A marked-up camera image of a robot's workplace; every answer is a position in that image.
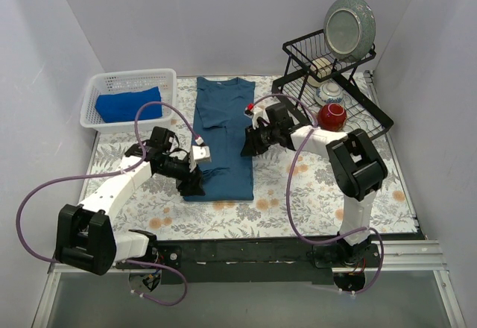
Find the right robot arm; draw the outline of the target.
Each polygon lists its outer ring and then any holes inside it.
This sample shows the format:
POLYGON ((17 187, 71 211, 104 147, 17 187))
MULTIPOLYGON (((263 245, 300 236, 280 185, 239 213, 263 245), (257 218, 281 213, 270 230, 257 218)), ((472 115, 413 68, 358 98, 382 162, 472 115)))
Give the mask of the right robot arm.
POLYGON ((316 258, 323 263, 357 265, 370 249, 370 217, 377 192, 388 175, 387 167, 368 135, 361 129, 349 133, 296 124, 284 104, 265 110, 249 104, 241 155, 255 157, 278 144, 296 154, 305 151, 327 159, 335 182, 344 195, 343 220, 338 235, 321 242, 316 258))

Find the black wire dish rack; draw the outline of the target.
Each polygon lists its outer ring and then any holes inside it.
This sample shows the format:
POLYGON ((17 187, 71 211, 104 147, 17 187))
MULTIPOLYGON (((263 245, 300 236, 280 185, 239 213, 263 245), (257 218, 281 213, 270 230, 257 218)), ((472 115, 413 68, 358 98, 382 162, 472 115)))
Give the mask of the black wire dish rack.
POLYGON ((364 130, 372 139, 383 159, 391 160, 391 147, 386 136, 394 121, 376 103, 374 91, 370 88, 372 76, 369 72, 358 73, 361 64, 376 56, 375 48, 356 62, 347 63, 335 58, 327 48, 323 30, 285 42, 283 51, 288 55, 284 75, 272 83, 272 93, 278 93, 278 99, 301 124, 312 122, 311 114, 322 107, 315 101, 317 87, 308 84, 312 75, 320 85, 327 81, 337 83, 342 89, 344 99, 341 106, 347 112, 345 131, 364 130), (325 57, 332 63, 332 73, 323 79, 318 78, 309 68, 312 61, 325 57))

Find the teal blue t shirt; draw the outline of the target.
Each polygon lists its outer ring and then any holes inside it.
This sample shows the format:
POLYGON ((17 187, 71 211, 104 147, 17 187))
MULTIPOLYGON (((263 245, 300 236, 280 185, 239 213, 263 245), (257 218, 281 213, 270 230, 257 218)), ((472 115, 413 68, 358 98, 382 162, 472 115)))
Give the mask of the teal blue t shirt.
POLYGON ((253 161, 243 157, 244 110, 254 102, 255 83, 242 78, 211 81, 197 78, 193 128, 209 146, 211 161, 200 164, 205 195, 185 196, 189 202, 253 200, 253 161))

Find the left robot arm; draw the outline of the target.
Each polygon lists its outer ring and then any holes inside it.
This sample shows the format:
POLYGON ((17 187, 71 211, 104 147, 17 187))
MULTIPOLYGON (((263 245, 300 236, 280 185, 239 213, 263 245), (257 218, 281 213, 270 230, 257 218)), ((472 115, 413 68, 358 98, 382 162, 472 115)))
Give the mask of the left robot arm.
POLYGON ((115 233, 113 222, 137 189, 154 175, 173 178, 181 196, 204 195, 199 163, 209 161, 210 150, 196 138, 184 158, 176 157, 176 135, 155 127, 151 137, 131 145, 121 159, 119 172, 90 196, 59 212, 54 258, 63 264, 103 275, 117 262, 134 259, 142 268, 153 267, 159 258, 157 238, 144 230, 115 233))

